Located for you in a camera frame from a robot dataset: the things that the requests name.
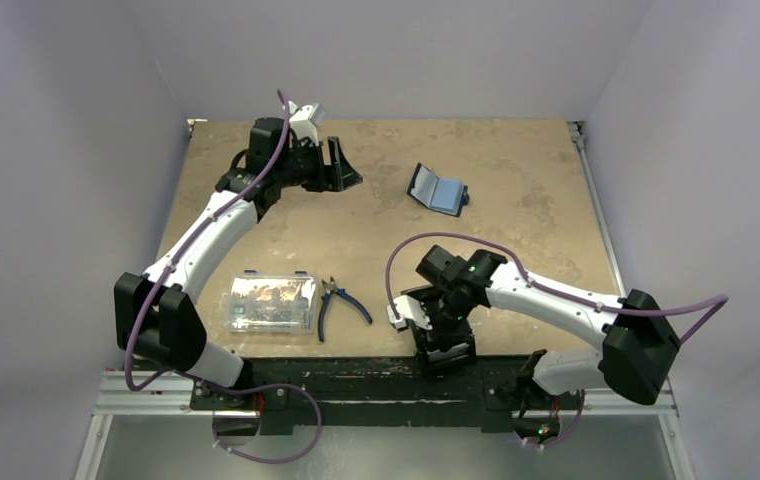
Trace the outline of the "black plastic card box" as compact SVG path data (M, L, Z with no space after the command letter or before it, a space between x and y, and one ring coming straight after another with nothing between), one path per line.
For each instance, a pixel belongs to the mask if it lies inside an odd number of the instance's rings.
M419 301L419 290L423 287L425 286L405 290L402 295ZM408 329L412 332L416 347L415 358L424 376L450 374L476 362L474 334L462 340L429 340L424 336L426 330L414 325Z

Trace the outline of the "blue leather card holder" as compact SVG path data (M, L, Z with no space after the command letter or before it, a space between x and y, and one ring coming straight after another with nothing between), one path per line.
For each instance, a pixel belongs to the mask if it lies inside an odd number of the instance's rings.
M441 177L422 163L416 164L406 195L428 210L454 217L470 203L467 185Z

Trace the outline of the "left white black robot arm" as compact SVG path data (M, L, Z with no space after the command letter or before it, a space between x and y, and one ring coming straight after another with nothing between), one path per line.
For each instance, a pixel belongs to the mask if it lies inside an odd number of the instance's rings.
M240 238L282 197L284 189L342 192L362 181L336 136L320 141L295 120L257 119L246 149L217 180L203 211L157 262L141 274L124 273L113 287L117 344L132 364L140 357L160 374L176 372L215 390L228 408L248 405L258 389L252 363L209 340L196 304L211 275Z

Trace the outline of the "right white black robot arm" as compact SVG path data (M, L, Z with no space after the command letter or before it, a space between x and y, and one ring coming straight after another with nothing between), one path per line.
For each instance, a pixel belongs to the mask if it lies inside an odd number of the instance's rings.
M578 289L486 249L463 258L435 245L416 272L426 285L396 297L389 318L397 329L412 330L427 374L476 359L468 317L478 307L532 317L585 343L580 350L544 349L528 357L509 392L523 409L596 388L652 405L682 346L667 313L643 291L618 297Z

